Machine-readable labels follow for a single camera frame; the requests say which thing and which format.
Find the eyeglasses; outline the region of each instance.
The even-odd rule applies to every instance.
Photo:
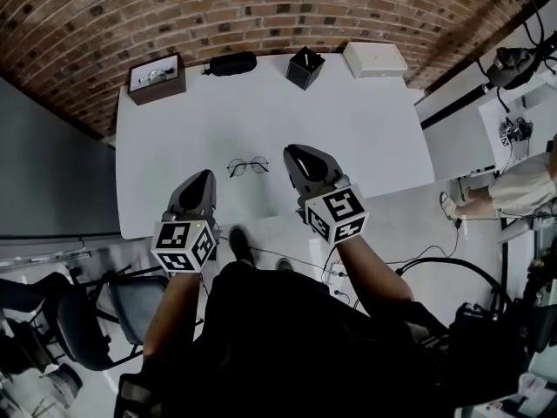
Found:
[[[267,169],[269,162],[263,157],[255,157],[249,163],[246,163],[243,159],[233,159],[228,167],[226,167],[230,173],[229,178],[239,177],[245,172],[247,166],[250,166],[256,173],[269,172],[269,169]]]

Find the wire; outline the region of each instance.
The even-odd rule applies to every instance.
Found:
[[[329,256],[327,257],[327,260],[325,260],[325,264],[323,265],[323,271],[321,272],[321,283],[325,283],[323,281],[323,275],[325,274],[325,270],[327,268],[327,263],[329,263],[329,259],[331,258],[332,253],[334,253],[335,249],[337,249],[336,245],[332,247],[332,250],[329,252]]]
[[[203,275],[201,275],[201,273],[199,273],[199,277],[201,278],[201,285],[203,285],[203,288],[205,289],[205,293],[207,294],[207,297],[209,297],[209,290],[207,289],[207,286],[205,285],[205,281],[203,280]]]
[[[536,11],[536,17],[538,18],[538,23],[540,24],[540,44],[541,44],[543,43],[544,40],[546,40],[546,32],[543,29],[543,23],[541,22],[540,12],[538,11],[536,2],[534,0],[530,0],[530,2],[532,2],[532,5],[534,6],[534,10]]]
[[[522,26],[524,26],[524,29],[526,30],[526,34],[528,35],[528,38],[530,39],[530,42],[532,42],[532,44],[534,46],[538,46],[539,44],[535,43],[534,40],[532,39],[532,35],[530,34],[530,30],[528,29],[528,24],[526,23],[526,21],[524,21],[522,23]]]
[[[351,300],[350,300],[350,296],[348,294],[343,293],[342,291],[339,291],[339,290],[336,290],[334,292],[334,294],[337,295],[337,296],[346,296],[346,298],[348,299],[347,305],[350,305]]]
[[[452,265],[460,265],[460,266],[464,266],[472,271],[474,271],[475,273],[477,273],[478,275],[480,275],[481,277],[483,277],[487,283],[489,283],[489,285],[491,285],[495,291],[497,291],[500,294],[500,297],[503,299],[503,301],[505,301],[505,303],[507,303],[509,306],[511,306],[513,304],[513,302],[511,301],[511,298],[509,297],[509,295],[507,294],[507,292],[503,289],[503,287],[500,285],[500,283],[495,280],[491,275],[489,275],[488,273],[486,273],[483,269],[478,268],[476,265],[466,261],[466,260],[461,260],[461,259],[445,259],[442,257],[424,257],[423,259],[418,259],[418,260],[414,260],[411,261],[410,263],[404,265],[403,267],[397,269],[396,273],[402,277],[402,275],[404,275],[404,273],[406,271],[408,271],[411,267],[419,265],[420,263],[427,263],[427,262],[438,262],[438,263],[450,263]]]
[[[478,64],[478,67],[480,68],[481,74],[483,74],[487,78],[487,73],[484,70],[484,67],[482,66],[482,64],[481,64],[481,62],[478,58],[475,60],[475,63]]]
[[[505,111],[507,113],[510,113],[511,112],[510,109],[505,105],[505,103],[503,102],[503,99],[501,99],[501,96],[500,96],[499,92],[500,92],[500,87],[497,87],[497,99],[499,100],[499,102],[501,102],[501,105],[503,105],[503,108],[505,109]]]
[[[410,261],[419,259],[419,258],[420,258],[422,255],[424,255],[427,251],[429,251],[430,249],[434,249],[434,248],[439,249],[439,250],[441,251],[441,253],[445,256],[445,258],[446,258],[446,259],[449,259],[449,258],[451,258],[451,257],[454,256],[454,253],[456,253],[456,248],[457,248],[458,245],[459,245],[459,236],[460,236],[460,232],[459,232],[459,228],[455,228],[455,229],[456,229],[456,241],[454,242],[454,249],[453,249],[453,251],[452,251],[449,255],[446,255],[445,251],[443,250],[443,248],[442,248],[441,246],[438,246],[438,245],[431,245],[431,246],[428,246],[424,251],[422,251],[422,253],[421,253],[420,255],[418,255],[417,257],[414,257],[414,258],[412,258],[412,259],[400,260],[400,261],[386,261],[385,263],[386,263],[387,265],[398,265],[399,263],[408,263],[408,262],[410,262]]]
[[[222,237],[222,236],[221,236],[220,238],[223,239],[223,240],[229,241],[227,237]],[[281,253],[275,253],[274,251],[268,251],[267,249],[261,249],[261,248],[253,247],[253,246],[250,246],[250,249],[252,249],[253,251],[259,251],[259,252],[261,252],[261,253],[269,253],[269,254],[278,255],[278,256],[280,256],[280,257],[285,257],[285,258],[287,258],[287,259],[297,261],[298,263],[303,263],[304,265],[314,266],[314,267],[316,267],[316,268],[318,268],[318,269],[322,269],[323,272],[324,272],[325,269],[326,269],[326,267],[327,267],[327,263],[329,262],[329,259],[331,258],[332,252],[336,249],[336,245],[335,245],[335,246],[333,247],[333,249],[331,250],[331,253],[329,254],[329,257],[327,258],[327,260],[326,260],[326,262],[325,262],[325,267],[319,266],[319,265],[315,265],[314,263],[310,263],[309,261],[303,261],[303,260],[300,260],[300,259],[296,259],[295,257],[292,257],[292,256],[290,256],[290,255],[281,254]]]
[[[548,64],[547,64],[547,58],[543,59],[543,63],[546,66],[546,68],[548,70],[551,71],[551,74],[553,74],[554,76],[557,74],[557,71],[555,71],[553,68],[551,68]]]

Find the black pen holder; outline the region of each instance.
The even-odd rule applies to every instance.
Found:
[[[306,46],[298,51],[288,64],[286,78],[302,90],[306,90],[323,68],[325,60]]]

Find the black bag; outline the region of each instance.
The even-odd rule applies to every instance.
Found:
[[[211,59],[209,69],[203,74],[214,74],[215,76],[232,76],[243,74],[253,70],[258,64],[258,60],[250,51],[219,56]]]

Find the white floor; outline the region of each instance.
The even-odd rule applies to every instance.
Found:
[[[455,245],[456,230],[453,224],[446,220],[439,205],[441,191],[455,193],[455,187],[449,183],[437,183],[415,188],[405,192],[389,194],[368,200],[370,219],[365,230],[365,237],[371,247],[387,262],[409,260],[418,256],[430,245],[441,246],[449,254]],[[329,248],[316,236],[311,228],[305,226],[299,216],[293,213],[287,217],[253,221],[243,225],[248,232],[254,247],[283,253],[298,260],[313,265],[323,266]],[[226,236],[229,227],[223,226]],[[469,221],[460,229],[458,248],[454,257],[468,260],[490,273],[495,279],[500,278],[500,246],[497,238],[500,230],[499,221]],[[439,250],[432,249],[426,256],[442,256]],[[261,269],[271,270],[280,256],[270,253],[257,252],[257,265]],[[134,242],[118,249],[111,249],[97,260],[82,260],[78,264],[84,268],[86,277],[98,278],[98,268],[114,265],[116,269],[132,264],[134,269],[150,267],[153,264],[147,248],[143,242]],[[221,241],[218,248],[218,261],[210,263],[204,270],[205,283],[211,290],[211,283],[220,268],[232,261],[233,254],[226,241]],[[339,260],[336,253],[331,262]],[[299,261],[292,261],[296,271],[318,279],[321,270]],[[21,279],[24,275],[29,282],[40,279],[46,273],[38,273],[37,269],[11,274],[12,279]],[[441,322],[450,324],[456,309],[463,302],[476,302],[489,306],[492,296],[490,286],[478,275],[460,266],[446,266],[442,264],[425,264],[412,268],[405,279],[412,288],[416,300],[422,302]],[[347,278],[331,276],[328,280],[331,291],[338,289],[346,293],[353,305],[356,296]],[[340,301],[347,301],[345,296]],[[200,294],[200,317],[204,316],[206,295],[202,289]],[[118,326],[104,323],[104,329],[112,338],[111,356],[113,358],[127,355],[131,346]],[[44,416],[76,416],[80,418],[111,416],[117,391],[118,379],[121,373],[137,372],[141,368],[141,360],[127,362],[121,367],[115,367],[104,373],[95,373],[69,363],[82,377],[84,387],[79,396],[67,411],[51,411]],[[29,390],[30,381],[37,378],[37,372],[30,370],[17,377],[17,386],[25,384]],[[14,396],[17,397],[17,386]],[[21,401],[29,402],[29,394],[23,395]]]

